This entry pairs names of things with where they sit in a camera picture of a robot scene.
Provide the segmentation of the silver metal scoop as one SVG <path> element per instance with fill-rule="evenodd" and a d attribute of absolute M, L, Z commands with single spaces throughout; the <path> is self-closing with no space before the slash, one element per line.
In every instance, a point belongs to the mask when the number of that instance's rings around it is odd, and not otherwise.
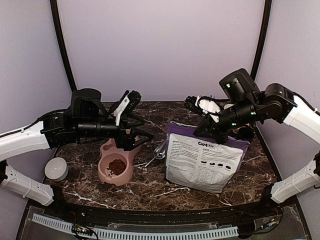
<path fill-rule="evenodd" d="M 154 160 L 161 160 L 166 157 L 166 144 L 167 141 L 164 140 L 159 144 L 153 151 L 153 158 L 144 166 L 145 168 L 149 166 Z"/>

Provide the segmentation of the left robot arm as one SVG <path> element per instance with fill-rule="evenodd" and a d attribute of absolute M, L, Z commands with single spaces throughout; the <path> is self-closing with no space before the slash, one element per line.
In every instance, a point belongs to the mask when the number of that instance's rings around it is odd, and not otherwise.
<path fill-rule="evenodd" d="M 58 187 L 23 175 L 9 165 L 7 160 L 37 150 L 78 143 L 86 138 L 114 139 L 118 149 L 131 151 L 153 137 L 135 124 L 117 123 L 113 118 L 68 118 L 61 112 L 54 113 L 36 123 L 0 136 L 0 186 L 43 206 L 51 205 L 51 210 L 58 217 L 67 218 L 71 208 L 64 202 L 64 195 Z"/>

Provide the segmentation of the purple white pet food bag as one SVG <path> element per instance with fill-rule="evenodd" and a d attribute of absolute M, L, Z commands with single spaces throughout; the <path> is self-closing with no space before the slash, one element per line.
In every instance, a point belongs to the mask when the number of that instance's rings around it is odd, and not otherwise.
<path fill-rule="evenodd" d="M 195 127 L 170 122 L 167 126 L 165 178 L 171 183 L 220 194 L 240 169 L 250 146 L 228 137 L 225 144 L 194 136 Z"/>

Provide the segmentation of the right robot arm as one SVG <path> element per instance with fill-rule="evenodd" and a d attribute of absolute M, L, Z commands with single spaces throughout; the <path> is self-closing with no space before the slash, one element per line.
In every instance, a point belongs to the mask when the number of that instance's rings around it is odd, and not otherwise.
<path fill-rule="evenodd" d="M 288 140 L 291 150 L 285 153 L 290 157 L 301 154 L 307 144 L 314 147 L 320 144 L 320 114 L 298 93 L 278 83 L 265 90 L 256 86 L 245 87 L 239 83 L 224 84 L 231 106 L 219 109 L 216 101 L 209 96 L 193 97 L 191 107 L 204 119 L 196 128 L 197 137 L 213 138 L 217 143 L 227 142 L 229 133 L 249 123 L 274 120 L 286 126 L 289 133 L 280 138 Z M 292 175 L 267 186 L 263 200 L 255 205 L 255 213 L 266 217 L 274 210 L 275 204 L 283 203 L 290 197 L 311 187 L 320 185 L 320 155 L 301 163 Z"/>

